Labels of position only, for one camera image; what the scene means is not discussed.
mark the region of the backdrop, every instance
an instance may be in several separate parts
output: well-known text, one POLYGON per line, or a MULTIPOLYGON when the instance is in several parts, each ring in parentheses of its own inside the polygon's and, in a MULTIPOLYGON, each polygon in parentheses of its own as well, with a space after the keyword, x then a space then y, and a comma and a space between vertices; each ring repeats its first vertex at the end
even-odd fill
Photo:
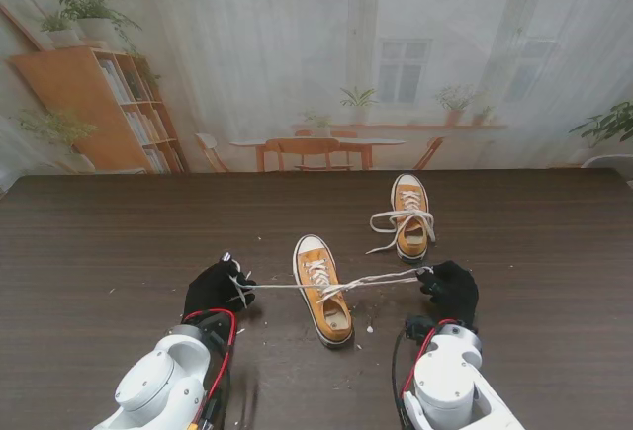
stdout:
POLYGON ((271 171, 279 157, 546 168, 633 150, 569 133, 633 94, 633 0, 108 0, 140 29, 124 41, 72 21, 72 47, 40 27, 67 5, 0 6, 4 189, 43 172, 271 171))

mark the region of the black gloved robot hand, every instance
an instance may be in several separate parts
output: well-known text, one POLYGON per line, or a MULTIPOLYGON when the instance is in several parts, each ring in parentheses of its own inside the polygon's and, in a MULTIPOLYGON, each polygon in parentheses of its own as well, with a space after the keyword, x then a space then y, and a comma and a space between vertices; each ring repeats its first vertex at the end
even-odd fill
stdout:
MULTIPOLYGON (((228 309, 233 312, 244 309, 244 303, 230 277, 236 277, 242 285, 257 285, 252 280, 246 280, 244 274, 239 270, 237 262, 231 260, 230 257, 226 260, 223 259, 209 267, 189 284, 183 319, 194 311, 211 308, 228 309)), ((255 300, 255 294, 252 290, 242 289, 242 292, 245 295, 247 305, 255 300)))
POLYGON ((462 321, 473 328, 479 290, 469 270, 462 269, 452 260, 432 267, 433 273, 423 271, 417 278, 423 283, 424 294, 439 308, 441 317, 462 321))

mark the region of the bookshelf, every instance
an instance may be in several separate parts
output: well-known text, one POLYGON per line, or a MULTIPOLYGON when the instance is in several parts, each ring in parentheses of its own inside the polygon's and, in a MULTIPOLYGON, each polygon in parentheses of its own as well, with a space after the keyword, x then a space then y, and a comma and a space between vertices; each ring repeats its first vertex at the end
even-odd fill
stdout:
POLYGON ((74 145, 97 169, 189 171, 160 92, 141 75, 145 58, 78 46, 11 61, 49 110, 72 112, 97 127, 74 145))

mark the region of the white shoelace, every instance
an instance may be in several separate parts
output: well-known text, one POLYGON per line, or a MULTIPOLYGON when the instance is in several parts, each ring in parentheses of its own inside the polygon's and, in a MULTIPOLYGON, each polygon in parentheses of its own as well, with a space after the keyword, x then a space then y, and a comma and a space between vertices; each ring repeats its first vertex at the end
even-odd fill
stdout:
POLYGON ((372 215, 371 219, 369 219, 370 227, 376 231, 383 234, 394 234, 394 240, 392 240, 388 245, 384 247, 376 247, 366 254, 371 254, 373 252, 378 252, 380 250, 388 250, 396 245, 398 242, 398 236, 400 233, 407 227, 407 225, 414 219, 420 219, 422 222, 422 226, 428 237, 431 239, 431 242, 435 242, 435 232, 433 231, 433 226, 435 224, 435 220, 433 219, 433 215, 431 213, 427 213, 426 211, 421 210, 422 203, 422 194, 416 191, 401 191, 400 197, 402 202, 405 205, 405 208, 402 211, 387 211, 386 213, 377 213, 376 215, 372 215), (388 217, 389 222, 394 227, 393 229, 381 229, 380 227, 376 227, 374 225, 374 219, 379 217, 388 217), (398 219, 404 217, 405 220, 398 225, 398 219))
POLYGON ((230 279, 235 284, 237 288, 237 292, 239 293, 239 298, 244 303, 244 307, 246 307, 246 297, 242 289, 320 289, 321 299, 318 301, 321 303, 322 301, 326 301, 331 299, 338 293, 346 292, 348 290, 355 289, 357 287, 369 287, 376 285, 391 285, 391 284, 407 284, 417 282, 417 275, 421 274, 423 271, 433 272, 432 267, 420 267, 418 269, 408 269, 403 272, 396 272, 392 274, 384 274, 384 275, 370 275, 367 277, 362 277, 360 279, 356 279, 351 281, 348 284, 331 284, 329 282, 329 275, 326 272, 321 271, 321 267, 323 264, 315 264, 315 274, 318 273, 318 278, 315 276, 314 282, 309 285, 242 285, 237 281, 236 277, 230 277, 230 279), (415 277, 403 278, 406 275, 414 274, 415 277))
POLYGON ((310 281, 314 285, 319 285, 321 287, 329 286, 329 273, 327 272, 327 266, 325 265, 326 259, 315 260, 313 262, 306 262, 304 267, 308 272, 308 277, 310 277, 310 281))

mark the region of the yellow sneaker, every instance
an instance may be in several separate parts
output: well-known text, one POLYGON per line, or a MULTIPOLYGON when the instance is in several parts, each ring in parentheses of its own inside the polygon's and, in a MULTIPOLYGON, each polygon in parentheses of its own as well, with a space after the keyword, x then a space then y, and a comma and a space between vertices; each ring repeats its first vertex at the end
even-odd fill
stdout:
MULTIPOLYGON (((293 271, 299 285, 338 284, 336 264, 325 244, 315 235, 302 237, 293 256, 293 271)), ((352 317, 341 293, 319 302, 322 289, 300 289, 315 324, 318 339, 328 347, 344 344, 353 333, 352 317)))
POLYGON ((420 261, 426 255, 428 242, 435 242, 433 216, 429 212, 426 190, 417 177, 400 175, 392 187, 393 211, 372 215, 369 225, 376 232, 394 234, 394 240, 385 247, 377 247, 367 252, 378 252, 396 246, 398 256, 405 262, 420 261), (374 225, 374 219, 387 217, 394 227, 382 229, 374 225))

